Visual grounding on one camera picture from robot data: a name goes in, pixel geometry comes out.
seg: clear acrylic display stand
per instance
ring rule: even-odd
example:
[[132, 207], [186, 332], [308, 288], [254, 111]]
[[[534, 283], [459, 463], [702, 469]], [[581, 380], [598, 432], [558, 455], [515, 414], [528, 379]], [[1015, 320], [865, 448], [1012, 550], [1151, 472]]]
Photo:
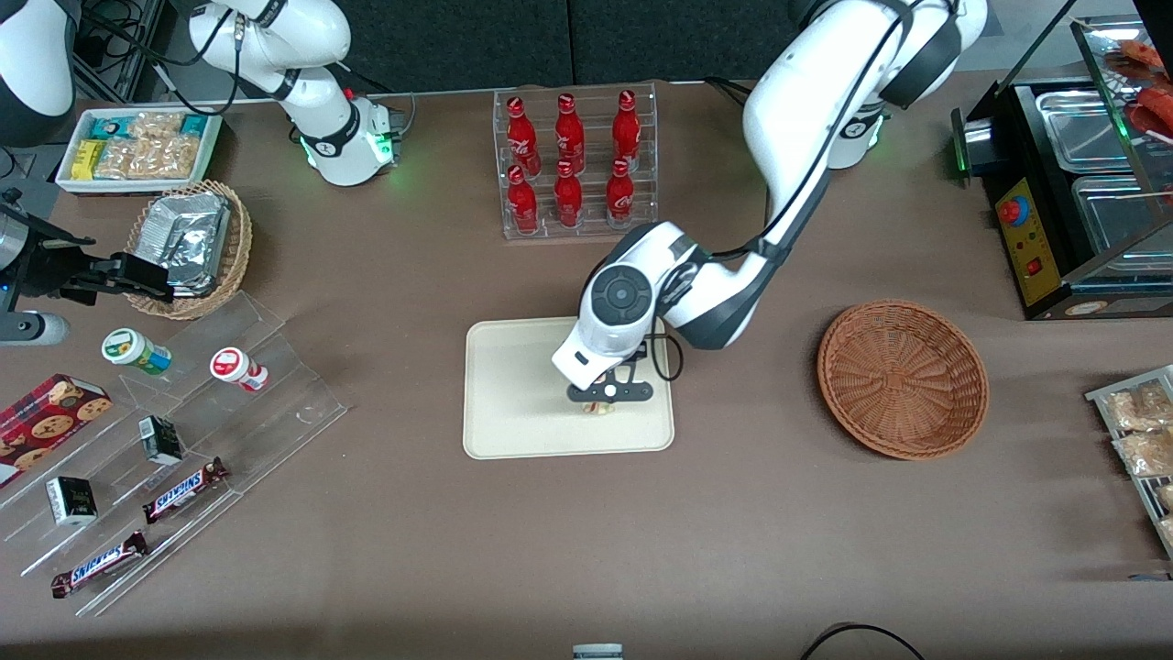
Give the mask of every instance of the clear acrylic display stand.
[[[631, 172], [635, 195], [631, 200], [631, 222], [623, 229], [612, 229], [606, 223], [606, 182], [611, 178], [611, 162], [615, 144], [611, 123], [619, 111], [619, 91], [636, 93], [636, 114], [639, 115], [639, 168]], [[558, 118], [558, 94], [574, 94], [578, 117], [586, 132], [586, 169], [578, 175], [583, 188], [582, 222], [568, 229], [558, 222], [554, 199], [554, 182], [558, 179], [558, 147], [554, 137], [554, 123]], [[506, 101], [513, 96], [526, 102], [526, 116], [537, 131], [537, 152], [542, 156], [541, 172], [529, 179], [537, 193], [536, 233], [517, 231], [509, 212], [509, 179], [506, 171], [514, 164], [509, 150], [509, 115]], [[493, 94], [493, 134], [497, 152], [497, 184], [501, 188], [501, 217], [506, 238], [574, 238], [577, 236], [619, 236], [632, 226], [656, 222], [659, 217], [657, 181], [658, 137], [656, 114], [656, 86], [598, 84], [590, 87], [562, 87], [556, 89], [509, 89]]]
[[[13, 494], [0, 509], [2, 552], [43, 581], [72, 571], [143, 530], [151, 553], [113, 576], [95, 578], [65, 603], [76, 614], [100, 614], [226, 511], [257, 482], [346, 413], [317, 373], [298, 360], [278, 333], [282, 321], [246, 293], [197, 320], [164, 346], [174, 362], [161, 377], [127, 370], [123, 383], [137, 404], [80, 443], [68, 456]], [[208, 362], [221, 348], [243, 349], [269, 369], [256, 394], [211, 377]], [[138, 421], [170, 420], [184, 448], [177, 465], [147, 461]], [[219, 457], [231, 472], [170, 517], [147, 525], [142, 505]], [[81, 528], [54, 523], [45, 482], [59, 476], [88, 479], [99, 518]]]

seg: coca-cola bottle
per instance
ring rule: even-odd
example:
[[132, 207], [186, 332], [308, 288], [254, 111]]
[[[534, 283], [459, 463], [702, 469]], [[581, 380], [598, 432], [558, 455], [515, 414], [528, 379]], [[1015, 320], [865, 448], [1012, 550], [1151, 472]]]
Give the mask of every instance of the coca-cola bottle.
[[615, 158], [611, 179], [606, 182], [606, 223], [622, 229], [631, 222], [631, 197], [635, 185], [628, 176], [628, 161]]
[[554, 182], [554, 198], [558, 204], [558, 222], [568, 229], [578, 226], [583, 210], [583, 186], [575, 176], [575, 168], [567, 158], [558, 161], [558, 179]]
[[537, 195], [534, 188], [526, 181], [526, 172], [520, 165], [509, 165], [509, 213], [513, 215], [514, 225], [521, 233], [535, 233], [537, 231]]
[[628, 161], [628, 171], [639, 169], [639, 115], [636, 114], [636, 93], [619, 91], [619, 114], [611, 123], [615, 157]]
[[537, 132], [526, 116], [526, 103], [514, 96], [506, 101], [506, 111], [509, 113], [509, 150], [514, 162], [533, 178], [542, 171], [542, 156], [537, 155]]
[[570, 94], [558, 94], [558, 121], [554, 124], [554, 135], [558, 138], [558, 157], [570, 161], [575, 173], [582, 173], [586, 169], [586, 134], [583, 120], [575, 111], [575, 97]]

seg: wicker basket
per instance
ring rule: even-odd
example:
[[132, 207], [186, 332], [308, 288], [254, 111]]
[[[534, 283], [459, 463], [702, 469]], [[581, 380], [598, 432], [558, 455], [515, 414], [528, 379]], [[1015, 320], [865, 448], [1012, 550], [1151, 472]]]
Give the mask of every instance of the wicker basket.
[[[163, 192], [163, 196], [194, 195], [196, 192], [217, 192], [232, 204], [228, 236], [224, 238], [224, 249], [221, 252], [216, 290], [202, 298], [175, 298], [171, 302], [162, 302], [145, 295], [127, 294], [130, 304], [138, 311], [175, 320], [190, 320], [211, 313], [236, 294], [240, 287], [244, 271], [249, 266], [249, 250], [252, 247], [252, 220], [249, 218], [249, 209], [244, 207], [240, 198], [231, 188], [216, 181], [201, 181], [192, 185], [168, 190]], [[138, 243], [138, 232], [142, 231], [148, 209], [150, 209], [149, 204], [138, 213], [138, 222], [130, 230], [130, 239], [127, 240], [128, 252], [133, 252]]]
[[906, 300], [841, 313], [819, 346], [818, 372], [822, 396], [847, 433], [907, 461], [957, 451], [989, 408], [974, 345], [941, 314]]

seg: brown tablecloth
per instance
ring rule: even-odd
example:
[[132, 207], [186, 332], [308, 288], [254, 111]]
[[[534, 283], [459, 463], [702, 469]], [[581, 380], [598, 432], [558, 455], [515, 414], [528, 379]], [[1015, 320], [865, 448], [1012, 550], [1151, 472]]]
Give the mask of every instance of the brown tablecloth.
[[[1173, 362], [1173, 325], [1022, 320], [981, 189], [944, 173], [949, 110], [989, 81], [956, 75], [833, 176], [745, 336], [687, 352], [671, 448], [502, 462], [461, 449], [465, 333], [575, 313], [608, 245], [501, 236], [491, 94], [421, 97], [402, 164], [347, 189], [306, 166], [276, 104], [233, 109], [210, 176], [256, 223], [245, 288], [354, 408], [97, 619], [0, 546], [0, 656], [565, 658], [613, 640], [633, 660], [795, 658], [843, 620], [930, 658], [1167, 656], [1173, 585], [1125, 581], [1166, 564], [1082, 394]], [[658, 91], [662, 217], [740, 244], [765, 193], [738, 108]], [[63, 193], [52, 219], [113, 251], [143, 203]], [[943, 312], [981, 352], [992, 403], [961, 454], [882, 458], [821, 403], [822, 329], [881, 297]], [[74, 332], [4, 351], [0, 402], [56, 372], [114, 383], [109, 329], [182, 326], [113, 297], [30, 305]]]

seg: cookie box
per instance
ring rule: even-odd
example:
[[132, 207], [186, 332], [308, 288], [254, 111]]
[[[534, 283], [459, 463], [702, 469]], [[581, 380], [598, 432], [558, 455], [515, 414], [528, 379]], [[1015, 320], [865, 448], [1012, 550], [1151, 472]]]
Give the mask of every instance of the cookie box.
[[[202, 110], [211, 110], [212, 108], [206, 108], [202, 106], [196, 106]], [[84, 110], [77, 118], [77, 125], [74, 128], [73, 137], [69, 138], [69, 145], [66, 147], [65, 158], [61, 161], [61, 166], [57, 168], [57, 173], [55, 177], [56, 184], [61, 186], [62, 190], [73, 192], [74, 195], [86, 196], [86, 195], [102, 195], [102, 196], [126, 196], [126, 195], [147, 195], [158, 192], [161, 190], [172, 190], [175, 188], [182, 188], [184, 185], [190, 185], [203, 181], [204, 172], [208, 171], [208, 163], [212, 159], [212, 147], [216, 144], [216, 136], [219, 135], [221, 124], [223, 123], [223, 117], [210, 116], [208, 117], [208, 123], [203, 127], [203, 132], [199, 138], [199, 149], [196, 151], [196, 163], [191, 168], [191, 173], [187, 178], [137, 178], [137, 179], [80, 179], [73, 178], [70, 172], [70, 165], [77, 157], [77, 150], [82, 148], [82, 142], [90, 137], [94, 131], [95, 123], [110, 120], [115, 117], [122, 117], [128, 115], [134, 115], [140, 111], [151, 111], [151, 113], [188, 113], [190, 110], [183, 106], [130, 106], [121, 108], [94, 108], [90, 110]]]
[[0, 488], [113, 406], [97, 386], [56, 374], [0, 411]]

